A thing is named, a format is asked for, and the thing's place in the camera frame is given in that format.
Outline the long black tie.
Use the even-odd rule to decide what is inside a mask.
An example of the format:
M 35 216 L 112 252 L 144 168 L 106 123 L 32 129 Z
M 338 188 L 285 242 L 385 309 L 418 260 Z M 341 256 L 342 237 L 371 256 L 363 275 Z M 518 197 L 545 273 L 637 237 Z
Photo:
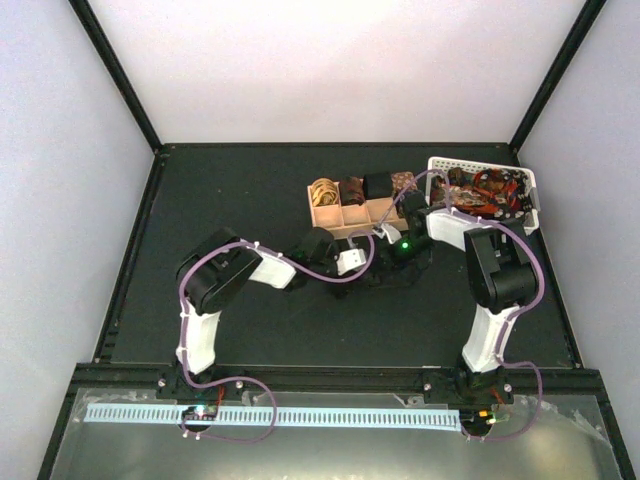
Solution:
M 362 283 L 373 289 L 408 288 L 418 282 L 425 269 L 416 262 L 401 264 L 374 263 Z

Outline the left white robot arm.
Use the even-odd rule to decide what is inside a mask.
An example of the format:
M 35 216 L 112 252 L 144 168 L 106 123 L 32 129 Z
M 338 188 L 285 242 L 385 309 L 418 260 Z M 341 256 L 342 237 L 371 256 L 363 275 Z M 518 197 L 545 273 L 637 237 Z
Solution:
M 350 240 L 338 248 L 331 233 L 314 228 L 288 253 L 273 251 L 258 241 L 242 239 L 220 228 L 193 249 L 177 273 L 181 331 L 176 357 L 185 368 L 179 386 L 193 399 L 207 397 L 214 388 L 211 367 L 222 311 L 249 282 L 285 291 L 302 286 L 308 277 L 340 285 L 364 276 L 373 263 L 375 242 L 369 248 Z

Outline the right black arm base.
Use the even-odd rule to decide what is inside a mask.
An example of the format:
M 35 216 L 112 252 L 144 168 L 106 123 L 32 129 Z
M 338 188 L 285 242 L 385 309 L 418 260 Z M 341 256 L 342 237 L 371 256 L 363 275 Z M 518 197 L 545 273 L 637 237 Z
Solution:
M 427 403 L 477 409 L 513 403 L 513 395 L 505 390 L 508 378 L 503 367 L 487 373 L 474 373 L 465 366 L 425 369 L 421 380 Z

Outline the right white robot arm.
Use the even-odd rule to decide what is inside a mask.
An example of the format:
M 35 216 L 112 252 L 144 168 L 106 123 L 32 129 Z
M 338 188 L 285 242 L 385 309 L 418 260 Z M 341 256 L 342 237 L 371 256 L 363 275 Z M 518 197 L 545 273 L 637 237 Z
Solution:
M 489 220 L 453 206 L 428 209 L 423 200 L 404 218 L 414 234 L 411 246 L 425 237 L 465 253 L 476 309 L 461 353 L 467 370 L 457 374 L 454 388 L 461 400 L 479 402 L 491 390 L 486 373 L 504 365 L 504 349 L 517 318 L 542 299 L 541 265 L 518 219 Z

